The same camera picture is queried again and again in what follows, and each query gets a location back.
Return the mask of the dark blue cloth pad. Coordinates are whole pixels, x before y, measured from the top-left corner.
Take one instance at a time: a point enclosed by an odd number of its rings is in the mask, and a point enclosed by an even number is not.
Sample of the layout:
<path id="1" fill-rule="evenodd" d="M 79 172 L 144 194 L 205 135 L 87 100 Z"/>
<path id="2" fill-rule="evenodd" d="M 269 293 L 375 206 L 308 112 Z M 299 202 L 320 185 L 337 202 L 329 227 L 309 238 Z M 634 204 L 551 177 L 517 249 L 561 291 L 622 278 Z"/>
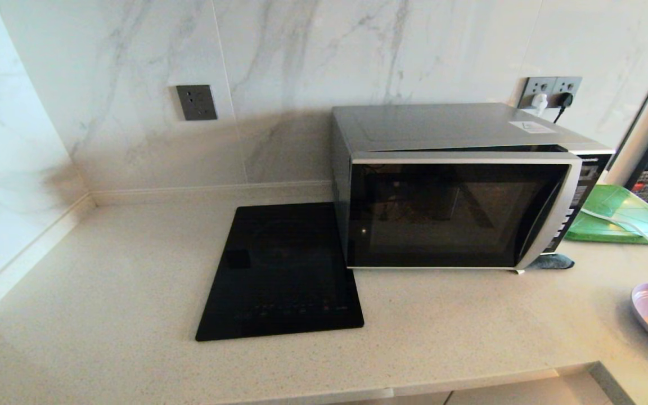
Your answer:
<path id="1" fill-rule="evenodd" d="M 564 270 L 573 267 L 574 260 L 563 254 L 552 253 L 538 256 L 526 269 Z"/>

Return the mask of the green plastic cutting board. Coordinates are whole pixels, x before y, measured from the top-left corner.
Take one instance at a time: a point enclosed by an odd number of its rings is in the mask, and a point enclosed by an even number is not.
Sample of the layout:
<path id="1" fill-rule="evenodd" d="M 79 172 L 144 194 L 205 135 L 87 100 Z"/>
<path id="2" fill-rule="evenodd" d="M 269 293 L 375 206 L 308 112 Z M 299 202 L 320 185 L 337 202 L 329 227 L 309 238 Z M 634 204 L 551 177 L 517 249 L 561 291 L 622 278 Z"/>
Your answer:
<path id="1" fill-rule="evenodd" d="M 586 198 L 566 240 L 648 244 L 648 203 L 623 187 L 597 184 Z"/>

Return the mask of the single dark grey wall socket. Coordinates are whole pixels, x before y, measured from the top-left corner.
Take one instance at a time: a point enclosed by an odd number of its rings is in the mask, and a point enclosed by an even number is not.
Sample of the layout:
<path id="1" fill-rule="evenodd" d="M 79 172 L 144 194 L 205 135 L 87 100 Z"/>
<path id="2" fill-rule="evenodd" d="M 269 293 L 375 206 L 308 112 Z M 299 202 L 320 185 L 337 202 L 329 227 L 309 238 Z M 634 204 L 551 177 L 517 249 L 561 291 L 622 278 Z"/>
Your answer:
<path id="1" fill-rule="evenodd" d="M 185 121 L 218 120 L 210 85 L 177 85 L 175 90 Z"/>

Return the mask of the silver microwave oven body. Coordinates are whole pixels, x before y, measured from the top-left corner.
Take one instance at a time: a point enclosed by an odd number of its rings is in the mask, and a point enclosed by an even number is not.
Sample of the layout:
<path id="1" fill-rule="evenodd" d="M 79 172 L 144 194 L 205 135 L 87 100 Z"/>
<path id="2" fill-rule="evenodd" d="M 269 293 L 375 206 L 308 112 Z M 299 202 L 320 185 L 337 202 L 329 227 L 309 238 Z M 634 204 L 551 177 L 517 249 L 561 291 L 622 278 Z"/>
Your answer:
<path id="1" fill-rule="evenodd" d="M 530 134 L 510 121 L 532 121 L 556 133 Z M 349 182 L 350 159 L 360 153 L 401 152 L 569 152 L 583 164 L 565 220 L 543 254 L 563 240 L 586 198 L 599 181 L 614 149 L 584 135 L 504 103 L 432 103 L 332 108 L 331 170 L 335 212 L 344 251 L 342 189 Z"/>

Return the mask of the black glass microwave door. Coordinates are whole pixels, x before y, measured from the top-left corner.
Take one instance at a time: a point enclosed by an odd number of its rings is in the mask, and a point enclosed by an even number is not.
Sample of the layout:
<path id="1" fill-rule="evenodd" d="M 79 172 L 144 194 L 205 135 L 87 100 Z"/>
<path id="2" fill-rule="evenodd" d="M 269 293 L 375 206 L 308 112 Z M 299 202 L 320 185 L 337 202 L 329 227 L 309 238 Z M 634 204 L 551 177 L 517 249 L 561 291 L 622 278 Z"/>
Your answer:
<path id="1" fill-rule="evenodd" d="M 561 151 L 356 154 L 341 196 L 347 265 L 520 272 L 558 233 L 582 164 Z"/>

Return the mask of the grey socket with black plug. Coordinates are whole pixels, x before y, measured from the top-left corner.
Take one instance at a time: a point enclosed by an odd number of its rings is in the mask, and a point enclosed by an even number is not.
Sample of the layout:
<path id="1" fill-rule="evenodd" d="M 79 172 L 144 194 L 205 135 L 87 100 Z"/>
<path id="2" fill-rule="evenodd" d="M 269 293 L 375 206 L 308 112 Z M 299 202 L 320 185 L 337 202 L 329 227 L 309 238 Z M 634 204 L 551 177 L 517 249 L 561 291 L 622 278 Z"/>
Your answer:
<path id="1" fill-rule="evenodd" d="M 558 77 L 555 84 L 551 87 L 550 106 L 559 108 L 560 97 L 565 92 L 570 92 L 574 95 L 578 93 L 579 86 L 583 78 L 581 76 L 567 76 Z"/>

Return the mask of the grey socket with white plug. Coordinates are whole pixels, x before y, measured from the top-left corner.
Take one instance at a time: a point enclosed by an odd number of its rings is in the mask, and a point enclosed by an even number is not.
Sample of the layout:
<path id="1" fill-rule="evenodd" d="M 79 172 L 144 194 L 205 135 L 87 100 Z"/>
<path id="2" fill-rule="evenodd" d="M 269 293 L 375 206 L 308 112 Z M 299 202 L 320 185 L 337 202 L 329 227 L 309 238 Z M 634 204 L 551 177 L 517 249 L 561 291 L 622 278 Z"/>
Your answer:
<path id="1" fill-rule="evenodd" d="M 554 76 L 537 76 L 529 77 L 525 80 L 524 88 L 520 92 L 519 102 L 517 108 L 519 109 L 533 109 L 532 99 L 538 93 L 545 93 L 548 95 L 548 107 L 550 107 L 551 87 L 555 84 L 556 77 Z"/>

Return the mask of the black power plug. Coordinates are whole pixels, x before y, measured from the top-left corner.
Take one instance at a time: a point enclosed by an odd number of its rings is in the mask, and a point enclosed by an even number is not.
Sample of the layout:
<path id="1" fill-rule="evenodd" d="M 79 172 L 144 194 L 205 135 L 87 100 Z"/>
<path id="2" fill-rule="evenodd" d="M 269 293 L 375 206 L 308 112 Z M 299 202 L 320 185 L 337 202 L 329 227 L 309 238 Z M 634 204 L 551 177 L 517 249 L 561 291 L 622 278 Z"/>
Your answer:
<path id="1" fill-rule="evenodd" d="M 553 123 L 558 123 L 563 113 L 565 113 L 566 109 L 571 107 L 571 105 L 573 104 L 573 100 L 574 95 L 570 92 L 565 92 L 563 95 L 561 95 L 559 103 L 560 110 L 557 113 L 555 120 L 553 120 Z"/>

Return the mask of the black glass induction cooktop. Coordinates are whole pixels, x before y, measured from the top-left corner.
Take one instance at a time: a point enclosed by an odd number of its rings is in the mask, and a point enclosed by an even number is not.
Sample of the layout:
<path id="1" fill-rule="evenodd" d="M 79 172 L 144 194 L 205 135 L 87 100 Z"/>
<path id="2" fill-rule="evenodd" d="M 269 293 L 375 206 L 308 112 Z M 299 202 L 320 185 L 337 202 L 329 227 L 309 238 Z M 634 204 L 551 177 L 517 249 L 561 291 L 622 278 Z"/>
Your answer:
<path id="1" fill-rule="evenodd" d="M 236 209 L 195 334 L 198 343 L 363 325 L 334 203 Z"/>

